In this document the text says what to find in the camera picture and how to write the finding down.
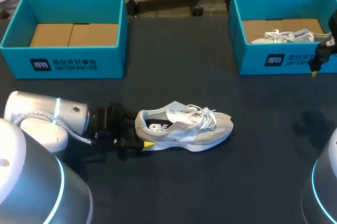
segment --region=sneaker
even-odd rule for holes
[[[136,133],[140,139],[155,143],[147,150],[181,147],[203,151],[224,141],[234,127],[230,116],[214,111],[174,101],[158,110],[140,111]]]
[[[252,43],[303,43],[303,42],[329,42],[333,37],[331,32],[327,34],[312,33],[308,29],[292,32],[279,32],[275,29],[273,32],[264,33],[264,38],[258,38]]]

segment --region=shoe insole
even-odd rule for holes
[[[147,128],[149,128],[152,132],[162,132],[173,125],[173,123],[169,120],[156,120],[149,119],[145,120]]]

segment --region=blue storage bin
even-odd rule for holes
[[[30,47],[38,23],[118,24],[116,45]],[[123,77],[126,40],[124,0],[21,0],[0,49],[16,79],[110,79]]]
[[[315,49],[319,44],[318,42],[251,44],[247,41],[242,21],[317,18],[323,32],[328,33],[329,18],[336,9],[337,0],[231,0],[229,30],[239,73],[241,75],[311,73],[308,61],[315,55]],[[320,73],[336,72],[337,57],[331,56],[330,60],[322,65]]]

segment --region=cardboard box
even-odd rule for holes
[[[0,43],[16,79],[122,78],[124,0],[21,0]]]
[[[335,9],[337,0],[232,0],[229,31],[239,73],[310,74],[308,61],[314,57],[318,42],[250,42],[272,29],[295,32],[306,28],[329,33],[328,21]],[[337,73],[337,57],[331,56],[320,73]]]

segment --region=shoelace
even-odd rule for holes
[[[295,35],[292,32],[279,32],[279,30],[274,29],[274,32],[266,32],[264,33],[264,38],[270,38],[274,40],[274,43],[277,41],[284,42],[285,40],[293,42],[295,39]]]
[[[193,128],[198,128],[198,131],[201,129],[213,129],[216,127],[216,119],[215,116],[213,114],[213,112],[215,110],[210,110],[207,107],[205,107],[204,109],[202,109],[201,107],[194,105],[194,104],[189,104],[188,107],[192,107],[195,108],[195,111],[190,112],[189,114],[193,115],[193,114],[198,114],[201,116],[201,121],[193,126]]]

